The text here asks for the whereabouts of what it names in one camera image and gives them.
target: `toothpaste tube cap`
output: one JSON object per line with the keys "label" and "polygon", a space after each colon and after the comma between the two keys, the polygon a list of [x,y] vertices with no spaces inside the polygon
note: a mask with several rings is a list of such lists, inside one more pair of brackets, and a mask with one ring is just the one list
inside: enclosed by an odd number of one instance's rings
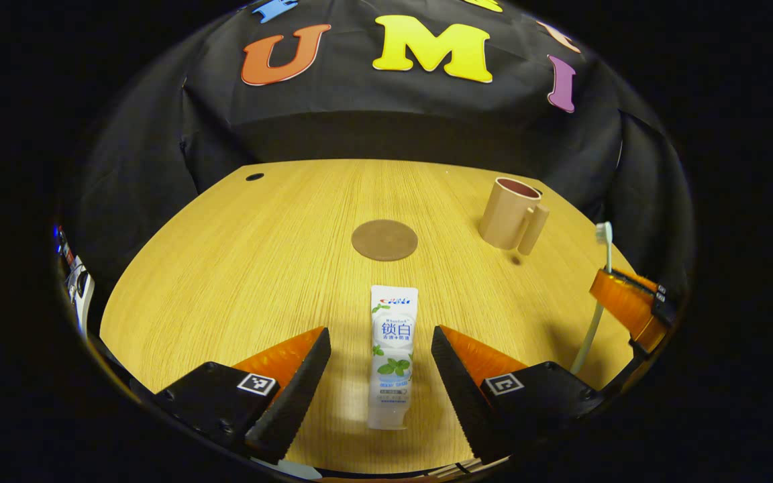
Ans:
{"label": "toothpaste tube cap", "polygon": [[404,430],[407,409],[389,407],[369,407],[368,427],[373,430]]}

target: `toothpaste tube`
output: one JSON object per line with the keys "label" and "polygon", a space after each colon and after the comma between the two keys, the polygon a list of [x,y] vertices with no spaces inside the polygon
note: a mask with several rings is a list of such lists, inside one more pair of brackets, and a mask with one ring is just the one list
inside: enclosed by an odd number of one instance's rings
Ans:
{"label": "toothpaste tube", "polygon": [[368,385],[368,427],[405,429],[411,406],[416,288],[372,286],[372,369]]}

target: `yellow letter m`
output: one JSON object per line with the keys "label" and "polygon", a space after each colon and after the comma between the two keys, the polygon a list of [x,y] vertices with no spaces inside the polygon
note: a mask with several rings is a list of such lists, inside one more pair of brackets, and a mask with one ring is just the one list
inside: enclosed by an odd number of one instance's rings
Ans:
{"label": "yellow letter m", "polygon": [[411,47],[419,64],[429,72],[451,52],[452,60],[443,66],[450,76],[479,83],[494,79],[485,68],[485,40],[491,36],[484,30],[454,23],[435,37],[408,15],[382,15],[374,21],[384,26],[383,55],[372,62],[377,70],[411,70],[413,62],[405,57],[405,47]]}

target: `beige cup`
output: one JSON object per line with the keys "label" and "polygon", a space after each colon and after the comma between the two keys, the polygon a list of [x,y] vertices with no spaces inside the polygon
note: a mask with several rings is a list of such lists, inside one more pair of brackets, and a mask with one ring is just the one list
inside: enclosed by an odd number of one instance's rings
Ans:
{"label": "beige cup", "polygon": [[540,205],[539,191],[521,181],[499,177],[488,197],[479,235],[503,250],[518,247],[521,254],[530,253],[542,232],[550,211]]}

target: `brown round coaster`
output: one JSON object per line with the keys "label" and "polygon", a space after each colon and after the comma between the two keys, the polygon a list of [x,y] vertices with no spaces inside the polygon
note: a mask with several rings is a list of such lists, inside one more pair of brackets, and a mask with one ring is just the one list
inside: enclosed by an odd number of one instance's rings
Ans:
{"label": "brown round coaster", "polygon": [[404,223],[374,220],[356,227],[350,242],[372,260],[400,260],[417,249],[417,234]]}

